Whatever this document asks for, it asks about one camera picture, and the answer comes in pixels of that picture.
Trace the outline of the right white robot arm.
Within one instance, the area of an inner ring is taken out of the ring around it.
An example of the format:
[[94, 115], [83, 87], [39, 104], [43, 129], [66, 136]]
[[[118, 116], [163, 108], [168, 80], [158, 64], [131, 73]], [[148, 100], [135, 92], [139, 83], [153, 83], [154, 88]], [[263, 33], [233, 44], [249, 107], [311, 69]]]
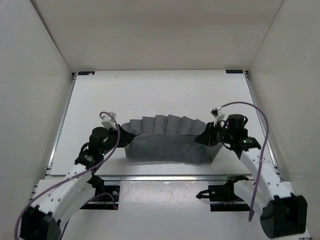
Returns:
[[264, 163], [261, 145], [245, 128], [248, 118], [241, 114], [225, 118], [216, 110], [212, 114], [215, 121], [207, 124], [204, 132], [196, 137], [196, 143], [208, 147], [223, 144], [236, 154], [255, 182], [250, 183], [245, 175], [232, 175], [225, 184], [209, 186], [196, 197], [222, 204], [242, 200], [249, 206], [250, 214], [259, 216], [261, 228], [270, 239], [305, 233], [308, 203], [282, 182], [272, 166]]

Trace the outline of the grey pleated skirt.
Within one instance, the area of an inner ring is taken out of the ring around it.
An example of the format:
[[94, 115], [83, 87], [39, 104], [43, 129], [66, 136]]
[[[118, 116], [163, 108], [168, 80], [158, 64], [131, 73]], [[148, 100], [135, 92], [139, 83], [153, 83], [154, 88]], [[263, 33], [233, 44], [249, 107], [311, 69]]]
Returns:
[[144, 116], [131, 119], [121, 127], [135, 135], [124, 148], [126, 158], [132, 162], [211, 164], [223, 147], [221, 143], [206, 146], [195, 142], [207, 124], [187, 116]]

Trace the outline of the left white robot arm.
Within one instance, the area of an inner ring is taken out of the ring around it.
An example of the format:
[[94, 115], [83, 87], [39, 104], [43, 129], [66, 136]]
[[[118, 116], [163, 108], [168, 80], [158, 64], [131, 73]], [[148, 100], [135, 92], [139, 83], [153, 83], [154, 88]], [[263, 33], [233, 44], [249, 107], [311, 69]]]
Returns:
[[97, 170], [117, 148], [124, 148], [135, 138], [118, 124], [109, 128], [96, 127], [88, 142], [80, 149], [71, 170], [64, 179], [31, 200], [18, 217], [16, 240], [60, 240], [71, 217], [84, 205], [111, 193], [105, 192], [104, 180]]

